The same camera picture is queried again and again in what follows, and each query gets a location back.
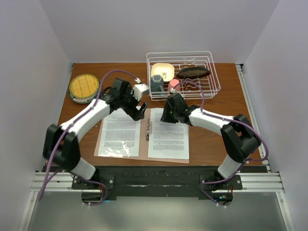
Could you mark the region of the black folder clip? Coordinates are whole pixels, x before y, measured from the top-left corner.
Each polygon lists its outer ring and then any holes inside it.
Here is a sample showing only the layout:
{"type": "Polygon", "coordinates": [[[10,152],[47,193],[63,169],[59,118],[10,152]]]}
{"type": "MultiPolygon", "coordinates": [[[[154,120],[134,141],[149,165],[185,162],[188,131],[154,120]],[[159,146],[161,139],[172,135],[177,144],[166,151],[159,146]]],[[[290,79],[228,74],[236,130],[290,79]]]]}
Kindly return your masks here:
{"type": "Polygon", "coordinates": [[[153,126],[153,124],[151,122],[151,119],[148,118],[147,123],[146,123],[146,133],[145,133],[146,141],[149,141],[149,137],[152,133],[152,126],[153,126]]]}

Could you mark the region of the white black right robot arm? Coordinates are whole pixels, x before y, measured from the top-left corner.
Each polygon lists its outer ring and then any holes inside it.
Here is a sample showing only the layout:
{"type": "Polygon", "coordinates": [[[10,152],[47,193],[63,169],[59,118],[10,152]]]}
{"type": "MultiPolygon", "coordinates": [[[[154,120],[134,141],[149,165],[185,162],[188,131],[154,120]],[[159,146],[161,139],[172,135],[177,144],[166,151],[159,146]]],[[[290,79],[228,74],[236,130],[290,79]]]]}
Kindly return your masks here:
{"type": "Polygon", "coordinates": [[[235,117],[223,117],[197,105],[189,106],[179,93],[172,93],[167,97],[161,121],[205,128],[222,137],[227,156],[215,171],[213,179],[220,189],[226,189],[231,184],[236,172],[261,145],[260,136],[251,127],[246,116],[239,114],[235,117]]]}

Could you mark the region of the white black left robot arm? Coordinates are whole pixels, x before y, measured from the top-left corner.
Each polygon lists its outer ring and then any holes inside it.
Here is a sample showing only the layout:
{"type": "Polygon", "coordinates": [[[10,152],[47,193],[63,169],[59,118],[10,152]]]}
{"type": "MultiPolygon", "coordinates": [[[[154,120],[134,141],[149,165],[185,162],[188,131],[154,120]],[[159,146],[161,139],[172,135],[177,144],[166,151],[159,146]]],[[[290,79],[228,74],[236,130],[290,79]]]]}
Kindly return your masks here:
{"type": "Polygon", "coordinates": [[[122,109],[134,121],[144,119],[148,104],[138,104],[149,87],[143,83],[132,86],[129,82],[116,78],[112,86],[104,89],[98,99],[94,99],[83,111],[61,125],[50,125],[47,129],[43,157],[65,170],[83,178],[89,189],[100,183],[96,168],[85,161],[80,154],[79,142],[100,120],[117,109],[122,109]]]}

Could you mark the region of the pink file folder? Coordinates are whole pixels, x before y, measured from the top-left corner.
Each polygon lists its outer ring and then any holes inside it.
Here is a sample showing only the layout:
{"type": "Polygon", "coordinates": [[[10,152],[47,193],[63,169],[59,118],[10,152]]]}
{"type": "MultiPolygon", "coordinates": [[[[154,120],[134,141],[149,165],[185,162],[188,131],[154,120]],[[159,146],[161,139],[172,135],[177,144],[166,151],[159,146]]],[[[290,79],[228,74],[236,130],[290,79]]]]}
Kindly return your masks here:
{"type": "Polygon", "coordinates": [[[164,162],[162,159],[153,159],[153,158],[149,158],[148,157],[148,146],[149,146],[149,143],[148,143],[148,141],[146,141],[145,133],[146,133],[147,119],[150,118],[150,110],[151,109],[146,109],[146,111],[145,111],[145,118],[140,120],[140,122],[141,122],[141,129],[140,129],[139,156],[135,157],[135,158],[132,158],[132,159],[135,159],[135,160],[145,160],[145,161],[161,161],[161,162],[164,162]]]}

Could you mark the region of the printed paper document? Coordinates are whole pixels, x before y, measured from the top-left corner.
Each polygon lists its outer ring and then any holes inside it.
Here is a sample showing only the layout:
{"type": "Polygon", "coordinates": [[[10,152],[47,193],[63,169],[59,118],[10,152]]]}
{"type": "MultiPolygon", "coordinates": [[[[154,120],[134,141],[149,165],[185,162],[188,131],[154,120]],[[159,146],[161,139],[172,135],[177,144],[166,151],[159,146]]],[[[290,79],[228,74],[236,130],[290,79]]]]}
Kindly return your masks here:
{"type": "Polygon", "coordinates": [[[139,156],[141,122],[118,109],[102,121],[95,156],[135,158],[139,156]]]}
{"type": "Polygon", "coordinates": [[[189,128],[182,123],[162,122],[162,108],[150,110],[152,123],[148,157],[168,162],[189,162],[189,128]]]}

